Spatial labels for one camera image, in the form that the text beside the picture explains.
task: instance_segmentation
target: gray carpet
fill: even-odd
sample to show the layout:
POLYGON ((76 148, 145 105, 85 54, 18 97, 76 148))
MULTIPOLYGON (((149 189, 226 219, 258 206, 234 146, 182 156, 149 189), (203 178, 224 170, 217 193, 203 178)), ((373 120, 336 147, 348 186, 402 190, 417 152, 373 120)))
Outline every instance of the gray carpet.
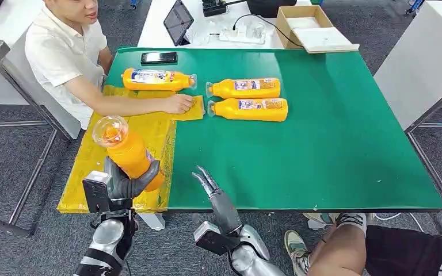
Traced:
MULTIPOLYGON (((137 10, 126 0, 101 1, 100 22, 109 47, 136 46, 149 1, 137 10)), ((360 52, 374 73, 403 33, 410 18, 403 0, 326 0, 323 8, 335 26, 351 41, 360 43, 360 52)), ((36 119, 27 106, 0 106, 0 120, 36 119)), ((433 119, 442 121, 442 111, 433 119)), ((28 180, 35 160, 45 145, 50 128, 0 129, 0 218, 9 219, 28 180)), ((417 137, 442 176, 442 129, 419 129, 417 137)), ((23 239, 0 232, 0 275, 71 275, 85 252, 93 233, 90 214, 60 214, 55 210, 70 173, 80 139, 57 139, 43 166, 36 186, 18 223, 35 228, 33 237, 23 239)), ((311 231, 298 212, 247 212, 242 219, 258 229, 267 243, 273 261, 292 275, 282 244, 283 233, 295 229, 311 247, 323 231, 311 231)), ((442 212, 417 214, 424 230, 442 233, 442 212)), ((211 214, 170 214, 167 227, 157 232, 141 225, 129 258, 133 275, 233 275, 226 256, 217 256, 193 244, 193 231, 211 214)), ((376 221, 389 227, 418 229, 408 214, 389 221, 376 221)))

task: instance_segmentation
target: yellow plastic bag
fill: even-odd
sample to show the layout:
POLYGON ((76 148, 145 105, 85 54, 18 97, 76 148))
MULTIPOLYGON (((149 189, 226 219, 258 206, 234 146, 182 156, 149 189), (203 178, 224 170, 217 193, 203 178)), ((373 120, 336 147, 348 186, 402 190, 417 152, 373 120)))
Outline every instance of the yellow plastic bag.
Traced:
MULTIPOLYGON (((105 95, 122 95, 131 98, 169 97, 172 91, 140 91, 134 92, 125 88, 105 86, 105 95)), ((165 183, 160 189, 143 192, 133 200, 133 208, 137 212, 161 212, 166 210, 172 182, 173 156, 175 149, 176 121, 198 120, 204 115, 202 96, 194 97, 192 108, 184 114, 168 114, 154 112, 139 116, 124 117, 132 131, 140 133, 144 138, 148 151, 160 160, 160 167, 165 175, 165 183)), ((106 149, 97 145, 92 139, 92 129, 102 116, 94 112, 89 127, 82 138, 81 146, 75 157, 74 166, 67 185, 58 203, 60 213, 88 213, 89 208, 83 191, 82 180, 91 171, 102 171, 106 149)))

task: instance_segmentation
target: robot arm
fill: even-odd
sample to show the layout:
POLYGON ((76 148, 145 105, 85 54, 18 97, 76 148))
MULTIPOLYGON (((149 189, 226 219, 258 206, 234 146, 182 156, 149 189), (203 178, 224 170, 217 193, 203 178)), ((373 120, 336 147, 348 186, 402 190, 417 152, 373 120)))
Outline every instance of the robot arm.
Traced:
POLYGON ((138 230, 138 218, 132 209, 133 199, 158 174, 159 161, 138 179, 128 176, 109 157, 104 172, 92 171, 83 181, 91 213, 99 212, 92 242, 75 270, 74 276, 116 276, 123 269, 138 230))
POLYGON ((270 254, 265 243, 253 227, 241 222, 229 196, 206 169, 201 166, 197 169, 200 172, 192 175, 208 194, 219 227, 203 222, 194 233, 196 245, 218 255, 228 252, 231 268, 238 275, 285 276, 268 262, 270 254))

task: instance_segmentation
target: clear plastic lid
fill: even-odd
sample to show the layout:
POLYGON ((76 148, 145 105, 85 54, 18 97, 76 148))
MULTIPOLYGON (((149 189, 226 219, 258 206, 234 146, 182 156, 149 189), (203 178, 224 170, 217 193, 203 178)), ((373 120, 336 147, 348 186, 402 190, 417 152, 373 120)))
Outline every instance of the clear plastic lid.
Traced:
POLYGON ((206 82, 206 97, 212 97, 212 82, 206 82))
POLYGON ((209 115, 209 117, 213 117, 214 115, 216 115, 215 105, 215 101, 207 102, 207 114, 209 115))
POLYGON ((121 143, 128 133, 128 123, 121 116, 106 116, 97 121, 92 130, 92 139, 107 148, 121 143))
POLYGON ((189 76, 189 87, 191 89, 197 88, 197 74, 192 74, 189 76))

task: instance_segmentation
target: green tabletop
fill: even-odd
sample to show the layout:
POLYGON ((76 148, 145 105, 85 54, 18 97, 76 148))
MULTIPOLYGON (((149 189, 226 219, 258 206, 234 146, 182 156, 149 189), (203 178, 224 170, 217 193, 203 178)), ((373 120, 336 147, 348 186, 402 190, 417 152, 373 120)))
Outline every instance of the green tabletop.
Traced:
POLYGON ((358 52, 144 49, 118 51, 107 84, 141 68, 145 51, 177 51, 148 66, 197 74, 196 90, 226 78, 280 78, 285 122, 222 117, 177 123, 169 209, 210 209, 190 172, 204 166, 238 209, 436 210, 442 199, 358 52))

